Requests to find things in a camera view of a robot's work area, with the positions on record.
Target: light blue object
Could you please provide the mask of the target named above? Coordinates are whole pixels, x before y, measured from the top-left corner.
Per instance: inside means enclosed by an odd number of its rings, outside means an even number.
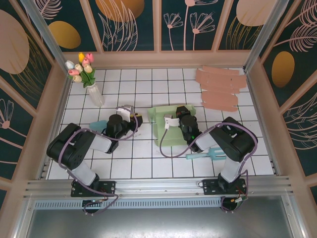
[[[107,121],[106,120],[100,120],[100,121],[92,122],[89,124],[90,130],[94,130],[94,131],[97,131],[100,133],[106,128],[107,128]]]
[[[220,147],[216,148],[209,148],[208,153],[198,153],[192,155],[186,155],[187,160],[192,160],[195,158],[202,158],[202,157],[210,157],[212,160],[225,160],[226,154]]]

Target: glass vase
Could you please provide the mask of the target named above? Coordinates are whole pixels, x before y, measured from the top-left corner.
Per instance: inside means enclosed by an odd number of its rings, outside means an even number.
[[[91,86],[87,86],[88,93],[90,95],[91,101],[93,101],[96,107],[101,107],[105,104],[105,99],[102,96],[98,86],[94,83]]]

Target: white tile floor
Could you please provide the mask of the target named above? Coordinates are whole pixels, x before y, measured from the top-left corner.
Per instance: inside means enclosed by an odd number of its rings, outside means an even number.
[[[237,94],[237,112],[205,109],[201,106],[201,90],[195,81],[195,74],[195,68],[96,70],[96,82],[106,103],[102,108],[95,107],[82,84],[72,83],[60,129],[63,130],[71,122],[81,127],[89,127],[89,123],[107,120],[110,115],[115,114],[114,108],[118,105],[130,104],[135,106],[135,112],[143,115],[144,120],[134,138],[121,141],[111,155],[91,150],[85,156],[85,162],[101,179],[217,176],[223,168],[224,160],[186,160],[185,157],[167,159],[154,144],[155,138],[152,135],[152,125],[147,119],[147,109],[155,106],[192,104],[196,107],[200,130],[205,130],[229,116],[252,130],[259,138],[259,146],[245,168],[250,175],[272,175],[272,163],[249,89],[244,88]],[[163,152],[176,155],[184,148],[186,146],[164,147]],[[48,179],[67,178],[66,172],[60,169],[57,163],[52,162]]]

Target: purple cable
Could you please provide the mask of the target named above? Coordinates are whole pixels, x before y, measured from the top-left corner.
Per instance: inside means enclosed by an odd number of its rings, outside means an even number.
[[[105,192],[99,192],[99,191],[96,191],[94,189],[91,189],[89,188],[88,186],[86,186],[85,184],[83,184],[72,172],[71,170],[69,170],[65,165],[63,165],[61,163],[61,159],[63,157],[63,154],[68,146],[68,144],[72,141],[73,138],[75,138],[76,135],[78,135],[79,133],[81,132],[85,132],[85,131],[90,131],[91,133],[94,133],[94,134],[97,134],[97,135],[100,135],[102,137],[105,137],[107,139],[110,139],[110,140],[115,140],[115,141],[122,141],[122,140],[127,140],[129,139],[130,137],[132,137],[138,130],[138,127],[139,127],[139,123],[138,123],[138,119],[137,117],[135,116],[135,114],[133,112],[131,112],[129,109],[125,108],[125,107],[117,107],[116,109],[125,109],[126,111],[128,111],[130,114],[133,115],[134,119],[135,119],[135,122],[136,122],[136,126],[135,126],[135,130],[133,131],[133,133],[131,135],[129,135],[128,137],[125,137],[125,138],[122,138],[122,139],[115,139],[115,138],[110,138],[108,136],[105,136],[105,135],[102,135],[101,133],[98,133],[96,131],[93,131],[93,130],[90,130],[90,129],[87,129],[87,128],[82,128],[82,129],[79,129],[78,131],[76,131],[74,134],[72,134],[72,136],[66,141],[65,145],[63,146],[60,154],[59,154],[59,157],[58,157],[58,165],[62,168],[62,169],[66,169],[67,170],[67,173],[73,177],[73,179],[75,179],[80,185],[82,185],[85,189],[93,192],[93,193],[97,193],[97,194],[100,194],[102,196],[108,196],[108,197],[116,197],[107,207],[105,207],[104,209],[101,209],[101,210],[98,210],[97,212],[95,213],[92,213],[91,216],[93,216],[94,214],[98,214],[98,213],[101,213],[103,211],[105,211],[106,209],[108,209],[108,207],[110,207],[112,204],[114,204],[116,202],[116,200],[118,200],[119,196],[117,194],[112,194],[112,193],[105,193]],[[86,207],[91,205],[91,204],[95,204],[95,203],[101,203],[101,202],[90,202],[88,204],[86,204],[86,206],[84,207],[84,212],[85,214],[87,215],[88,212],[86,211]]]
[[[241,173],[241,170],[242,170],[243,166],[245,165],[246,161],[247,161],[247,160],[255,153],[255,151],[257,150],[257,148],[258,148],[258,142],[257,142],[257,139],[255,138],[255,136],[254,136],[248,129],[244,128],[243,126],[240,126],[240,125],[237,125],[237,124],[234,124],[234,123],[230,123],[230,122],[221,122],[221,123],[218,123],[218,124],[216,124],[216,125],[214,125],[214,126],[208,128],[207,130],[205,130],[205,131],[204,131],[202,134],[200,134],[199,136],[197,136],[197,137],[193,140],[193,142],[190,143],[190,145],[189,145],[182,153],[180,153],[179,155],[176,155],[176,156],[167,156],[167,155],[165,155],[165,154],[163,153],[163,151],[162,151],[162,143],[163,143],[164,137],[166,136],[166,133],[167,133],[167,131],[168,131],[168,130],[166,129],[165,132],[164,132],[164,134],[163,134],[163,136],[162,136],[162,139],[161,139],[161,141],[160,141],[160,143],[159,143],[159,151],[160,151],[160,153],[161,153],[164,157],[166,157],[166,158],[171,158],[171,159],[172,159],[172,158],[180,157],[180,156],[182,156],[183,154],[185,154],[186,151],[190,149],[190,147],[192,147],[192,145],[196,142],[196,140],[198,140],[200,137],[202,137],[202,136],[205,135],[206,133],[209,133],[210,131],[212,131],[216,126],[221,126],[221,125],[230,125],[230,126],[239,128],[239,129],[245,131],[246,133],[248,133],[248,134],[251,136],[251,138],[253,139],[253,141],[254,141],[253,151],[252,151],[250,154],[248,154],[248,155],[243,159],[242,164],[241,164],[241,166],[240,166],[240,169],[239,169],[239,171],[238,171],[238,173],[239,173],[240,175],[243,175],[243,174],[245,174],[245,173],[247,174],[247,175],[246,175],[246,176],[247,176],[247,181],[246,181],[246,183],[247,183],[247,184],[246,184],[246,185],[247,185],[247,191],[246,191],[246,195],[248,195],[248,191],[249,191],[249,182],[248,182],[248,181],[249,181],[249,175],[248,175],[248,170],[245,170],[243,173]],[[225,199],[225,197],[221,197],[220,208],[222,209],[222,211],[228,212],[228,211],[230,211],[230,210],[227,209],[227,208],[225,208],[225,207],[222,205],[224,199]]]

